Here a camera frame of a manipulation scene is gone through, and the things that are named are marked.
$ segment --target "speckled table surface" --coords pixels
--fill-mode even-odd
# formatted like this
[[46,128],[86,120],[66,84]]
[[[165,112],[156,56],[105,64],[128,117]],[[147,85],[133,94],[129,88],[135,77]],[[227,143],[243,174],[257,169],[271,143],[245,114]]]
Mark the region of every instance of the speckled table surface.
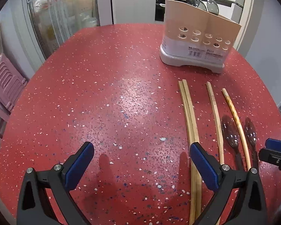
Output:
[[[163,28],[134,24],[83,29],[36,72],[11,114],[0,148],[0,197],[14,216],[28,167],[50,169],[91,141],[94,159],[71,195],[92,224],[187,224],[190,168],[178,88],[182,79],[188,81],[200,142],[216,158],[207,81],[220,117],[232,117],[221,93],[225,87],[241,122],[246,116],[252,119],[257,150],[269,137],[281,139],[279,111],[238,52],[231,51],[220,75],[168,66],[159,58]],[[227,143],[224,149],[225,163],[235,168],[233,149]],[[281,203],[281,172],[259,165],[271,216]],[[202,208],[211,196],[203,184]]]

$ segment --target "blue gripper pad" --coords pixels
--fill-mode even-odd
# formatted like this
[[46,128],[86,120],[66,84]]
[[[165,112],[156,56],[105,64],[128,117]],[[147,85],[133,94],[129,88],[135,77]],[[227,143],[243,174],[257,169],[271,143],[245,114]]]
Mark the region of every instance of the blue gripper pad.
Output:
[[67,191],[77,187],[90,161],[94,157],[94,146],[90,142],[85,142],[76,154],[69,156],[64,163],[63,180]]
[[265,141],[265,147],[278,152],[281,152],[281,140],[268,138]]
[[196,168],[198,169],[198,171],[199,171],[202,179],[204,180],[204,183],[206,184],[207,188],[209,190],[212,190],[213,192],[216,192],[219,188],[218,175],[215,172],[215,170],[213,169],[213,167],[210,165],[210,163],[208,162],[206,157],[202,154],[200,148],[204,151],[204,149],[197,142],[193,143],[190,146],[191,159],[194,162]]

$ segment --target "white wall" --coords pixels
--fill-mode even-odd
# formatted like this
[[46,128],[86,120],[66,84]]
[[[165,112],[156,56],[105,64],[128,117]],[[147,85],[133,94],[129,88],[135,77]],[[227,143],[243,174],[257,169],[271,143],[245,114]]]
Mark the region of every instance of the white wall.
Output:
[[4,54],[27,79],[34,75],[27,57],[18,39],[10,9],[11,0],[8,0],[0,11],[1,35]]
[[246,60],[267,86],[275,103],[281,105],[281,5],[264,0],[260,23]]

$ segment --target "barcode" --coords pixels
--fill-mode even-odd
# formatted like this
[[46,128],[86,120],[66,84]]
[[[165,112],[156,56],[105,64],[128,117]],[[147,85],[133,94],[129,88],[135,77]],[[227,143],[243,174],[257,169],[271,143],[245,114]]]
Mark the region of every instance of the barcode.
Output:
[[189,52],[188,52],[188,55],[189,55],[189,56],[194,56],[194,57],[200,58],[200,57],[202,56],[202,52],[189,51]]

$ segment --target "hole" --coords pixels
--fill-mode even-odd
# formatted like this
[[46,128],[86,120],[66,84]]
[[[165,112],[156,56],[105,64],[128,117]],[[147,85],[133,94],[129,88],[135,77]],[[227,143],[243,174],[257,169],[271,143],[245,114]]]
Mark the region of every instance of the hole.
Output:
[[259,194],[258,184],[256,182],[253,183],[251,197],[248,204],[250,209],[261,211],[261,200]]
[[27,210],[35,207],[35,202],[32,193],[31,182],[27,182],[25,187],[25,194],[23,198],[22,209]]
[[180,27],[179,28],[181,31],[188,31],[188,28],[187,27]]
[[194,33],[195,35],[200,35],[200,34],[201,34],[201,31],[199,31],[199,30],[194,30],[193,33]]
[[191,40],[192,40],[192,41],[199,41],[199,38],[198,38],[198,37],[195,37],[195,36],[192,36],[192,37],[191,37]]

